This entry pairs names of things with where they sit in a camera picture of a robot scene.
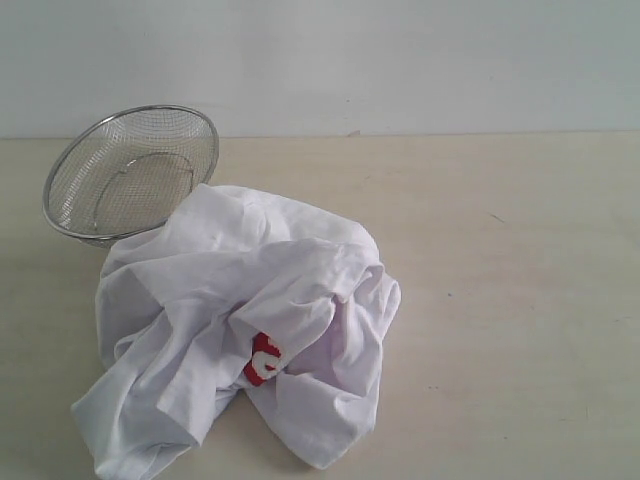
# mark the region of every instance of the crumpled white fabric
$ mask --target crumpled white fabric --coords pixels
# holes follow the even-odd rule
[[[154,477],[200,445],[243,388],[293,453],[326,468],[375,424],[382,340],[399,302],[359,224],[264,192],[198,186],[163,228],[116,243],[103,267],[108,370],[72,406],[97,475]],[[258,335],[272,354],[254,355]],[[267,377],[257,387],[243,373],[253,367]]]

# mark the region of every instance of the basket rim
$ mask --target basket rim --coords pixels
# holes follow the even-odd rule
[[[120,240],[122,238],[131,237],[133,235],[137,235],[138,233],[142,233],[142,232],[148,232],[149,230],[154,230],[156,228],[163,226],[167,222],[168,217],[163,218],[161,221],[159,221],[158,223],[150,227],[140,228],[130,232],[113,233],[113,234],[107,234],[107,235],[94,235],[94,234],[88,234],[88,233],[74,232],[72,230],[67,230],[66,228],[60,226],[60,224],[52,218],[51,209],[49,207],[49,195],[51,193],[51,186],[53,184],[53,179],[55,178],[56,174],[58,173],[58,170],[60,170],[60,167],[62,166],[64,161],[67,159],[71,151],[74,148],[76,148],[80,142],[82,142],[85,138],[87,138],[94,131],[96,131],[98,128],[103,126],[105,123],[108,123],[120,117],[124,117],[125,115],[129,115],[131,113],[142,112],[145,110],[179,110],[182,112],[188,112],[193,115],[196,115],[200,117],[202,120],[204,120],[205,122],[207,122],[207,124],[209,125],[209,128],[211,129],[211,132],[213,133],[214,158],[213,158],[213,161],[211,162],[211,165],[209,166],[209,169],[205,173],[204,178],[200,183],[206,183],[211,179],[211,176],[213,175],[213,171],[215,170],[216,165],[218,163],[218,156],[220,154],[220,139],[218,137],[218,131],[216,130],[215,125],[213,124],[213,122],[208,116],[206,116],[204,113],[198,110],[195,110],[193,108],[185,107],[182,105],[175,105],[175,104],[143,105],[140,107],[121,110],[94,123],[89,128],[87,128],[84,132],[78,135],[69,145],[67,145],[67,147],[62,151],[62,153],[60,154],[56,162],[51,167],[51,170],[49,171],[49,175],[47,175],[47,179],[45,181],[44,189],[42,192],[42,212],[44,214],[45,220],[54,230],[64,235],[67,235],[68,237],[77,238],[79,240],[93,240],[98,242],[106,242],[106,241]]]

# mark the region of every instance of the mesh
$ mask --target mesh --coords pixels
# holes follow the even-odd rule
[[[49,218],[71,236],[153,228],[209,180],[217,157],[215,130],[191,111],[154,108],[114,118],[59,165],[45,194]]]

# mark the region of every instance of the white cloth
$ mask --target white cloth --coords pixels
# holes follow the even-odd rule
[[[400,290],[357,223],[241,187],[198,186],[116,243],[96,296],[107,372],[72,407],[103,479],[150,479],[246,388],[326,468],[375,424]]]

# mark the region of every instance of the metal mesh basket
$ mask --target metal mesh basket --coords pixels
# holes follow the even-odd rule
[[[92,245],[162,226],[218,160],[218,134],[204,114],[177,105],[116,113],[76,138],[45,183],[53,228]]]

